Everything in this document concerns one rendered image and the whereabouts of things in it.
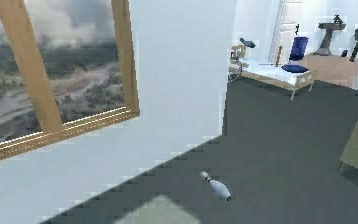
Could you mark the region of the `blue flat dish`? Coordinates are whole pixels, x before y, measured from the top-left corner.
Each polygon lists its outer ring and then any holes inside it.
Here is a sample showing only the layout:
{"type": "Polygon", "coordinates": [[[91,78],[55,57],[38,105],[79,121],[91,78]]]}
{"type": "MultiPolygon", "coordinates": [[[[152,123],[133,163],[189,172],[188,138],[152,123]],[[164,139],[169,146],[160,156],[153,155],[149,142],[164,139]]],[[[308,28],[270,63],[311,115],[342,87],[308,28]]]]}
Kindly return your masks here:
{"type": "Polygon", "coordinates": [[[303,67],[303,66],[297,65],[297,64],[285,64],[285,65],[282,65],[281,68],[284,71],[290,72],[290,73],[305,73],[308,71],[308,69],[306,67],[303,67]]]}

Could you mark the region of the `dark blue desk lamp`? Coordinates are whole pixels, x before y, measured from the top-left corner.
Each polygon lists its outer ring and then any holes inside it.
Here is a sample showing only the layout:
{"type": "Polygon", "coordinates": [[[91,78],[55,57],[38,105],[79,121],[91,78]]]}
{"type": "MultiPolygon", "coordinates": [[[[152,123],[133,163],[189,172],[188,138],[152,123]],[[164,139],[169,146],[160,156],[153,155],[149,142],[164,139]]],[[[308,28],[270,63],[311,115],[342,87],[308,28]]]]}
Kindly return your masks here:
{"type": "Polygon", "coordinates": [[[256,47],[256,44],[252,41],[249,41],[249,40],[245,40],[244,38],[239,38],[240,42],[248,47],[248,48],[255,48],[256,47]]]}

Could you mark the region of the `blue vase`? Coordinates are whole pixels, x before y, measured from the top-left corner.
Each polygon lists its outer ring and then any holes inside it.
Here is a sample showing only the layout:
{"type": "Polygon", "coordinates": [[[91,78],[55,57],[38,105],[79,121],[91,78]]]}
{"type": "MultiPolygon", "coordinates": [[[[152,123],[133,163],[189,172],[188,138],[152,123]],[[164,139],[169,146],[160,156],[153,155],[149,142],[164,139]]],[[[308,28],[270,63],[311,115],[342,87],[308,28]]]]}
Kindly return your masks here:
{"type": "Polygon", "coordinates": [[[290,51],[289,59],[291,61],[300,61],[304,58],[305,50],[308,44],[308,37],[297,36],[294,38],[290,51]]]}

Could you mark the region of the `wooden chair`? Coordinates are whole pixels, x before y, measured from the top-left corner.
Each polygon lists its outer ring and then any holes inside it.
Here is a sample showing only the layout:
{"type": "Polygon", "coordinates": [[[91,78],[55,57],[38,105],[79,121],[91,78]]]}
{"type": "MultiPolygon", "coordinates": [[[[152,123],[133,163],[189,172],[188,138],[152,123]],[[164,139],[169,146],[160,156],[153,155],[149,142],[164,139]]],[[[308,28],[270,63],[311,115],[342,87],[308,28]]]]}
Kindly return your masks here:
{"type": "Polygon", "coordinates": [[[240,61],[245,56],[246,47],[236,45],[231,47],[228,82],[232,83],[237,80],[243,70],[243,63],[240,61]]]}

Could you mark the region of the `white room door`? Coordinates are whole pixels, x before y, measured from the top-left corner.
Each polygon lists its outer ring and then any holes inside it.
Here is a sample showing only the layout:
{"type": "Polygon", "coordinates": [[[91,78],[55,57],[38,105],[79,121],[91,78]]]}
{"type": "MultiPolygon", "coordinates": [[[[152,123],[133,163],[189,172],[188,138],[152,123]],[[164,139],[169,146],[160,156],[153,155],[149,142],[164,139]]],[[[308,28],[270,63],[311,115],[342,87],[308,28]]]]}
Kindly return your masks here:
{"type": "Polygon", "coordinates": [[[271,42],[269,61],[275,63],[279,46],[283,46],[280,63],[289,60],[293,45],[296,26],[299,23],[303,0],[279,0],[271,42]]]}

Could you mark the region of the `wooden baseball bat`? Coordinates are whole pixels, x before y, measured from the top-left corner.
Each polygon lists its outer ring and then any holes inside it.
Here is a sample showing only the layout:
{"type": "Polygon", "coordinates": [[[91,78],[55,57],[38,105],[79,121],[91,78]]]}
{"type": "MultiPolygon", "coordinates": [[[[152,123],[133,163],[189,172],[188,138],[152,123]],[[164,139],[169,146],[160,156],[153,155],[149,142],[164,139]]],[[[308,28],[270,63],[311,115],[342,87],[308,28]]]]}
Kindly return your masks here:
{"type": "Polygon", "coordinates": [[[282,49],[283,49],[283,46],[279,46],[278,51],[277,51],[276,61],[275,61],[275,67],[278,67],[280,64],[282,49]]]}

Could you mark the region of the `white bowling pin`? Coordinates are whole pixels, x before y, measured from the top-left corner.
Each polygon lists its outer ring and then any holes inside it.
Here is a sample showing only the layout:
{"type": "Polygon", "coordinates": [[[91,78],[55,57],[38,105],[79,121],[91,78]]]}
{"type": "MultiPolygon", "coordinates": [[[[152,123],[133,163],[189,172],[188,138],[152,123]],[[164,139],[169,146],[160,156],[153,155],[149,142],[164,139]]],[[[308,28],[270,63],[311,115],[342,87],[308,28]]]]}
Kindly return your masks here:
{"type": "Polygon", "coordinates": [[[207,172],[201,171],[200,176],[202,179],[210,186],[210,189],[213,193],[215,193],[220,199],[225,201],[231,201],[232,195],[227,188],[227,186],[218,181],[213,179],[207,172]]]}

